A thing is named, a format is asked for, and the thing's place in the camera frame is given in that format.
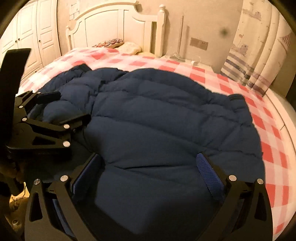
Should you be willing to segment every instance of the red and white plaid sheet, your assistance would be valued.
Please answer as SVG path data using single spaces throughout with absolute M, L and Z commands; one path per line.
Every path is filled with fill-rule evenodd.
M 296 160 L 287 154 L 283 136 L 262 97 L 211 71 L 166 59 L 120 54 L 117 50 L 105 48 L 81 48 L 70 51 L 32 75 L 22 84 L 19 93 L 28 90 L 36 92 L 57 74 L 82 63 L 86 63 L 92 69 L 112 67 L 124 71 L 140 68 L 167 70 L 188 76 L 213 92 L 225 95 L 242 94 L 261 138 L 266 189 L 272 207 L 274 240 L 279 236 L 296 211 L 296 183 L 293 178 L 296 173 Z

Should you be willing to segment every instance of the electrical socket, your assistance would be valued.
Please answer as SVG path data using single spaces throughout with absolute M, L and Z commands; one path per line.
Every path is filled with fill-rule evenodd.
M 197 47 L 203 50 L 207 50 L 209 43 L 202 41 L 200 39 L 191 38 L 190 39 L 190 46 Z

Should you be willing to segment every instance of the headboard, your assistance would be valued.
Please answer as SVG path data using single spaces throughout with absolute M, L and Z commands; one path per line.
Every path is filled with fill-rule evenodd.
M 152 26 L 156 22 L 155 55 L 163 56 L 165 31 L 165 6 L 160 5 L 157 15 L 143 15 L 136 10 L 136 0 L 112 0 L 96 5 L 76 20 L 73 30 L 66 28 L 68 50 L 77 47 L 91 47 L 110 39 L 134 42 L 144 52 L 151 51 Z

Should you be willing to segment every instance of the curtain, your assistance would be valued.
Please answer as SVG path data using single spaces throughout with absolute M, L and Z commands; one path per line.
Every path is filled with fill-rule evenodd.
M 221 74 L 264 95 L 286 58 L 292 30 L 268 0 L 244 0 Z

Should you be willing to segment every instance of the wardrobe door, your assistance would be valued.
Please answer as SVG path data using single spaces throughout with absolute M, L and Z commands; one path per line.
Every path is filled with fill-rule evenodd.
M 57 35 L 57 0 L 39 0 L 37 37 L 43 66 L 61 56 Z
M 6 28 L 0 39 L 0 63 L 4 59 L 6 52 L 10 49 L 17 49 L 17 14 Z
M 24 76 L 36 69 L 41 62 L 36 32 L 37 2 L 24 6 L 18 13 L 17 38 L 19 48 L 31 48 Z

